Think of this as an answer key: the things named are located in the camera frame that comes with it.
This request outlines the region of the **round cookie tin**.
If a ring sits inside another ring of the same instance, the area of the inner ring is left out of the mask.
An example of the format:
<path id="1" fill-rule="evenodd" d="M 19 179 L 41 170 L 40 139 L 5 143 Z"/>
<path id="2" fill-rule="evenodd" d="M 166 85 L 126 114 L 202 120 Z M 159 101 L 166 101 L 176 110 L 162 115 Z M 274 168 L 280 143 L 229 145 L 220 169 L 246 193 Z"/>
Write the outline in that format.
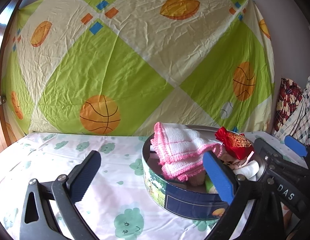
<path id="1" fill-rule="evenodd" d="M 203 126 L 186 126 L 198 131 L 205 139 L 216 139 L 218 129 Z M 219 194 L 208 194 L 205 182 L 201 186 L 193 187 L 189 180 L 166 180 L 162 174 L 159 158 L 151 145 L 153 134 L 146 140 L 142 148 L 142 163 L 144 169 L 144 183 L 148 194 L 163 209 L 183 218 L 193 220 L 209 220 L 219 218 L 227 209 L 228 204 L 221 200 Z"/>

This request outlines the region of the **white bandage roll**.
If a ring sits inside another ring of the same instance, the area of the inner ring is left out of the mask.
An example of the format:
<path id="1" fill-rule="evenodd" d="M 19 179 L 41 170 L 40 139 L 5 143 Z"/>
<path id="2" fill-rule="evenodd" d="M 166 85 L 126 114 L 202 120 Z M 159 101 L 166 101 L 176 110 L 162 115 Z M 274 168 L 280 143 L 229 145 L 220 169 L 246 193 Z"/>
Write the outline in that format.
<path id="1" fill-rule="evenodd" d="M 250 181 L 256 181 L 257 180 L 258 172 L 259 172 L 259 164 L 255 160 L 250 161 L 244 167 L 241 167 L 237 170 L 233 170 L 234 174 L 243 175 L 246 179 L 248 179 Z"/>

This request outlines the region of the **pink edged white towel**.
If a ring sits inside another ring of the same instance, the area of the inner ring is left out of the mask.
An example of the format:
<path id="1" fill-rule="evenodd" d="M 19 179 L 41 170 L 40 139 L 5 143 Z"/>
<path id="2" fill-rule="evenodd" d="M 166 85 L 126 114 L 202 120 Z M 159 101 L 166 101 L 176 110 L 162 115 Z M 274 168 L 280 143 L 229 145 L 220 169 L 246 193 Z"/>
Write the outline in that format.
<path id="1" fill-rule="evenodd" d="M 185 125 L 157 122 L 151 145 L 158 155 L 166 180 L 187 181 L 204 171 L 203 154 L 211 151 L 218 158 L 223 154 L 220 142 L 205 139 Z"/>

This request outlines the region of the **plaid hanging cloth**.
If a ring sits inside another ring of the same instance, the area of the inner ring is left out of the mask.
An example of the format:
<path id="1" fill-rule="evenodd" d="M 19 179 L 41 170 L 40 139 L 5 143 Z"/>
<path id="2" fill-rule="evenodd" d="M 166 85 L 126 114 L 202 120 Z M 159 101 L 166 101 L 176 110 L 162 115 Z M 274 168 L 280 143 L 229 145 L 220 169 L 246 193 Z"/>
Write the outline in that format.
<path id="1" fill-rule="evenodd" d="M 296 110 L 291 113 L 279 131 L 273 131 L 273 135 L 280 141 L 284 141 L 284 138 L 290 135 L 299 142 L 310 145 L 310 76 Z"/>

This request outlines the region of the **floral red hanging cloth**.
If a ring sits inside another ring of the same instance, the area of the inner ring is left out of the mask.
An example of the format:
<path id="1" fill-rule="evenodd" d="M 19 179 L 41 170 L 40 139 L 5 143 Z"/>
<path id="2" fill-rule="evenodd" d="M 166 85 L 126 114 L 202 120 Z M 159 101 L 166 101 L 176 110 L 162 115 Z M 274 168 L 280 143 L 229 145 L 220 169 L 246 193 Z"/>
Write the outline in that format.
<path id="1" fill-rule="evenodd" d="M 276 105 L 276 114 L 273 125 L 273 134 L 276 134 L 302 100 L 302 89 L 292 79 L 281 78 L 279 95 Z"/>

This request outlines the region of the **green tissue pack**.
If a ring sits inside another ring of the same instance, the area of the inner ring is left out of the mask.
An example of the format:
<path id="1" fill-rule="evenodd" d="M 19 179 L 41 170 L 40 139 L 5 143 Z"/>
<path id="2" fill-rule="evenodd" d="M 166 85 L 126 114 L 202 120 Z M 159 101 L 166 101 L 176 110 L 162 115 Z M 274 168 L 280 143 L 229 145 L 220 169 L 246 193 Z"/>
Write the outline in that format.
<path id="1" fill-rule="evenodd" d="M 208 194 L 218 194 L 216 187 L 208 175 L 205 176 L 205 190 Z"/>

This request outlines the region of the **pink fluffy puff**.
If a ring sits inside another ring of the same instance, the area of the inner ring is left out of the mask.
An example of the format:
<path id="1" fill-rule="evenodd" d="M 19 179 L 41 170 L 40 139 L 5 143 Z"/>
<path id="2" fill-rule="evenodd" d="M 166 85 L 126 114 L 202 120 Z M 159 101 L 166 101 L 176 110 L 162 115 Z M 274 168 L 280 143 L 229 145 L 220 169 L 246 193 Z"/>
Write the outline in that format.
<path id="1" fill-rule="evenodd" d="M 195 176 L 190 177 L 189 178 L 189 184 L 193 187 L 203 185 L 205 182 L 205 175 L 206 175 L 206 172 L 202 171 L 202 172 L 199 172 L 198 174 L 196 174 Z"/>

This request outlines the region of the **basketball pattern hanging sheet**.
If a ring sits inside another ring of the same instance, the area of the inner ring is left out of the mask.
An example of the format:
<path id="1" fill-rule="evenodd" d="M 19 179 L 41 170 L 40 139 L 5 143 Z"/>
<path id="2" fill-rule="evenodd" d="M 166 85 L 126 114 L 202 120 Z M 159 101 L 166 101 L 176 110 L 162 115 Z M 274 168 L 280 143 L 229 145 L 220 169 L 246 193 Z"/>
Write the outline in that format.
<path id="1" fill-rule="evenodd" d="M 2 68 L 11 139 L 148 135 L 156 122 L 265 131 L 274 57 L 253 0 L 38 0 Z"/>

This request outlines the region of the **red embroidered pouch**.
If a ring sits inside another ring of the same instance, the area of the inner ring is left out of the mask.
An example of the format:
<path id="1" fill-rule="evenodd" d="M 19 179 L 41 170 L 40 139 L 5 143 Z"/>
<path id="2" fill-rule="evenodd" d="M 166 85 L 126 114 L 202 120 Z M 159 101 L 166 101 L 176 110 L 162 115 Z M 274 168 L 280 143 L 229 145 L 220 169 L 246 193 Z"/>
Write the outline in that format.
<path id="1" fill-rule="evenodd" d="M 254 151 L 253 144 L 243 134 L 228 131 L 224 127 L 217 130 L 215 137 L 235 159 L 246 159 Z"/>

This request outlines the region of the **brass door knob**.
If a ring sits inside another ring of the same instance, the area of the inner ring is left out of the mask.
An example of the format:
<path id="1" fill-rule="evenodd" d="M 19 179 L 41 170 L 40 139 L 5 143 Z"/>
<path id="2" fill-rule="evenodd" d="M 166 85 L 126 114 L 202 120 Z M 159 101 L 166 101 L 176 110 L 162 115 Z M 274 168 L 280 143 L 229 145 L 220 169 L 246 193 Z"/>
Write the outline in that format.
<path id="1" fill-rule="evenodd" d="M 6 96 L 5 95 L 0 95 L 0 105 L 6 102 Z"/>

